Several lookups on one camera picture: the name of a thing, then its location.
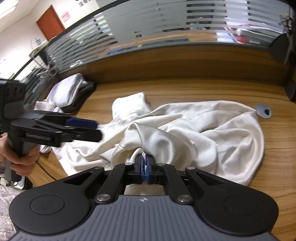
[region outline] wooden desk surface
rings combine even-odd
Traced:
[[[268,120],[259,117],[265,136],[265,155],[250,187],[267,193],[279,206],[279,218],[272,233],[279,240],[296,239],[296,105],[288,100],[282,87],[244,80],[190,78],[105,83],[97,86],[77,117],[108,123],[112,119],[113,101],[138,92],[146,93],[152,109],[165,103],[209,100],[237,101],[253,108],[256,103],[269,105],[273,117]],[[42,155],[30,179],[40,186],[65,176],[51,153]]]

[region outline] finger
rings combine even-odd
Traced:
[[[11,150],[11,148],[6,144],[6,140],[7,140],[7,136],[1,138],[4,139],[3,141],[5,141],[3,143],[3,145],[1,146],[1,151],[2,151],[2,155],[8,159],[9,161],[11,161],[12,163],[19,163],[20,159],[17,156],[17,154],[15,154],[15,152],[13,150]]]
[[[24,166],[24,165],[21,165],[21,164],[11,164],[11,169],[14,170],[15,172],[17,173],[28,173],[28,172],[31,172],[34,167],[35,167],[35,163],[29,165],[29,166]]]
[[[29,156],[34,156],[34,155],[38,154],[39,151],[40,151],[40,145],[36,145],[30,150]]]
[[[32,173],[32,171],[27,172],[27,173],[19,173],[19,172],[16,172],[16,174],[18,174],[19,176],[22,176],[22,177],[27,177],[27,176],[29,176]]]
[[[19,164],[23,166],[29,166],[33,163],[35,163],[40,157],[40,153],[37,153],[33,156],[23,156],[20,158]]]

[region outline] glass panel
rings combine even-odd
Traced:
[[[91,17],[48,47],[59,72],[111,55],[166,45],[267,48],[292,16],[277,0],[130,0]]]
[[[32,60],[15,78],[21,83],[26,84],[24,104],[26,109],[30,109],[36,102],[40,94],[46,89],[51,77],[41,74],[45,71],[45,63],[40,56]]]

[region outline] folded white cloth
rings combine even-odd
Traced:
[[[264,136],[256,110],[241,103],[172,103],[150,111],[145,94],[138,93],[116,99],[112,115],[110,123],[98,126],[101,142],[73,141],[53,148],[68,175],[135,162],[144,151],[156,163],[178,170],[194,166],[248,185],[263,157]],[[127,192],[156,194],[153,188],[131,185]]]
[[[78,91],[85,87],[87,82],[82,74],[75,74],[57,83],[43,101],[37,101],[35,110],[61,112],[59,108],[73,103]]]

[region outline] quilted fabric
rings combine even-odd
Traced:
[[[21,192],[22,190],[13,187],[0,186],[0,241],[6,241],[16,233],[8,208],[11,201]]]

